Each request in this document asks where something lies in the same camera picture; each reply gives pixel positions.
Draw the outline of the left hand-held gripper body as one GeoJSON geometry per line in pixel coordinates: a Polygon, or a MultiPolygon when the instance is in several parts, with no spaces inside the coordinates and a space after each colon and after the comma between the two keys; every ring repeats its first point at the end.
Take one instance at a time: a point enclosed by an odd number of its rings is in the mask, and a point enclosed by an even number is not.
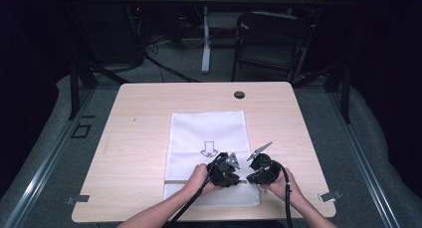
{"type": "Polygon", "coordinates": [[[241,165],[234,152],[221,152],[217,157],[207,165],[208,177],[212,183],[220,187],[230,187],[230,178],[239,177],[235,173],[241,165]]]}

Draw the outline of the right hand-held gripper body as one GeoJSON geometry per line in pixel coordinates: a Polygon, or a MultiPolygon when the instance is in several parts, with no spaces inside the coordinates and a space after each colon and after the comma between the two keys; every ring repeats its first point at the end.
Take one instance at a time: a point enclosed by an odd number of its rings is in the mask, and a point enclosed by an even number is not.
{"type": "Polygon", "coordinates": [[[279,173],[281,171],[281,166],[264,153],[264,150],[272,144],[273,143],[271,141],[268,142],[256,149],[247,158],[247,160],[251,162],[250,167],[254,170],[253,173],[260,174],[262,176],[261,184],[273,183],[279,177],[279,173]]]}

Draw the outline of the white towel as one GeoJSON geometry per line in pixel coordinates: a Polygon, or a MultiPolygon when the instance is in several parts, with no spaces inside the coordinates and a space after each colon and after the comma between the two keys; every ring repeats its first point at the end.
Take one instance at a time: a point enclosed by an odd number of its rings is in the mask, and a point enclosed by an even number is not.
{"type": "Polygon", "coordinates": [[[174,114],[171,118],[163,197],[180,190],[200,163],[210,163],[222,152],[235,154],[240,167],[235,173],[240,183],[203,194],[195,207],[254,206],[260,203],[257,186],[246,176],[252,172],[247,158],[250,145],[245,115],[238,112],[174,114]]]}

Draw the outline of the person's right hand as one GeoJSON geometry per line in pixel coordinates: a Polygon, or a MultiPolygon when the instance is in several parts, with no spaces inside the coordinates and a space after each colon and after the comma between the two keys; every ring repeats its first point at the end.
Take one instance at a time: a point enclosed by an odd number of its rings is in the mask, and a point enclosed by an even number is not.
{"type": "Polygon", "coordinates": [[[279,173],[279,177],[273,183],[263,184],[262,188],[272,191],[277,197],[285,201],[287,193],[286,176],[290,183],[290,202],[294,204],[300,198],[302,193],[295,181],[293,174],[288,169],[286,169],[286,172],[281,171],[279,173]]]}

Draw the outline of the person's left hand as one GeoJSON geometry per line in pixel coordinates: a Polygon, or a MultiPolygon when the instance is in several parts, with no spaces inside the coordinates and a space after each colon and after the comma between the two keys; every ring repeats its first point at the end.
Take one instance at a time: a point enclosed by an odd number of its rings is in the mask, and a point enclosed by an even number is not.
{"type": "Polygon", "coordinates": [[[214,185],[211,181],[204,185],[207,174],[207,165],[205,163],[197,164],[183,189],[190,195],[193,195],[199,189],[202,189],[202,195],[218,190],[219,186],[214,185]]]}

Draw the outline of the black metal stand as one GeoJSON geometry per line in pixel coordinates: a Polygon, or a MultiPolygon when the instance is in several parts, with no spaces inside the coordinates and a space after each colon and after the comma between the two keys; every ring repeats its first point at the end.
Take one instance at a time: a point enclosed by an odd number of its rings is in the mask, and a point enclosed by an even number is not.
{"type": "Polygon", "coordinates": [[[316,80],[320,76],[328,74],[323,89],[327,93],[334,93],[338,87],[341,87],[341,97],[340,97],[340,114],[343,119],[350,123],[349,118],[349,98],[350,98],[350,77],[351,69],[349,62],[339,61],[335,62],[319,71],[313,72],[310,75],[304,77],[303,79],[298,80],[293,83],[294,88],[301,88],[310,82],[316,80]]]}
{"type": "Polygon", "coordinates": [[[99,82],[94,76],[94,72],[98,72],[112,81],[120,85],[126,84],[127,80],[107,70],[106,68],[89,60],[75,60],[70,68],[70,85],[71,85],[71,113],[69,119],[76,117],[80,110],[80,86],[79,82],[89,89],[94,90],[99,82]]]}

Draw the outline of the black folding chair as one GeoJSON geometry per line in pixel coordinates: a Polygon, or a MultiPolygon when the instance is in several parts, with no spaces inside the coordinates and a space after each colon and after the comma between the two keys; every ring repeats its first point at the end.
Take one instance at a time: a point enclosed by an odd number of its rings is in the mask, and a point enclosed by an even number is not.
{"type": "Polygon", "coordinates": [[[278,71],[292,83],[312,37],[305,19],[287,14],[251,11],[236,21],[231,81],[244,65],[278,71]]]}

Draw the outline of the white desk leg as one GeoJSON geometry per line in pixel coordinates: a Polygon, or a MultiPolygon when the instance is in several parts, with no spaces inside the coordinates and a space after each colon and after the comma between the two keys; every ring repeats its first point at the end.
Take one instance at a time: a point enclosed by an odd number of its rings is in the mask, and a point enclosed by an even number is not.
{"type": "Polygon", "coordinates": [[[203,48],[201,72],[203,74],[208,74],[210,72],[211,48],[210,48],[210,33],[209,33],[209,11],[207,7],[204,8],[204,13],[203,13],[203,29],[204,29],[204,48],[203,48]]]}

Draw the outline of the dark computer tower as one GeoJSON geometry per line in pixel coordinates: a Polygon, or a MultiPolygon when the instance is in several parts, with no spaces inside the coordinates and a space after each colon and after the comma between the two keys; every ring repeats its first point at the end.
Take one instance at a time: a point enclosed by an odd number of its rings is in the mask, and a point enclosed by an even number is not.
{"type": "Polygon", "coordinates": [[[138,61],[142,19],[134,7],[87,4],[79,7],[79,14],[101,63],[133,64],[138,61]]]}

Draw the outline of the aluminium floor rail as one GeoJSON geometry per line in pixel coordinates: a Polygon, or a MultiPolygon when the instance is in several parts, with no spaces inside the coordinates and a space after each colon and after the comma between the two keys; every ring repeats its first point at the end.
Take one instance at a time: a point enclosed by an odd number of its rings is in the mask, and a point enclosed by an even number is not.
{"type": "Polygon", "coordinates": [[[65,144],[78,128],[82,112],[95,92],[83,92],[80,106],[71,117],[66,106],[71,101],[71,95],[60,92],[52,114],[33,149],[6,194],[0,199],[0,228],[22,227],[65,151],[65,144]]]}
{"type": "Polygon", "coordinates": [[[343,117],[340,110],[340,100],[336,94],[328,93],[328,100],[334,110],[334,113],[339,120],[350,144],[351,152],[353,154],[356,165],[361,173],[370,197],[378,211],[378,214],[384,224],[385,228],[401,228],[391,206],[385,196],[385,193],[376,178],[371,165],[362,149],[361,143],[359,142],[352,124],[347,122],[343,117]]]}

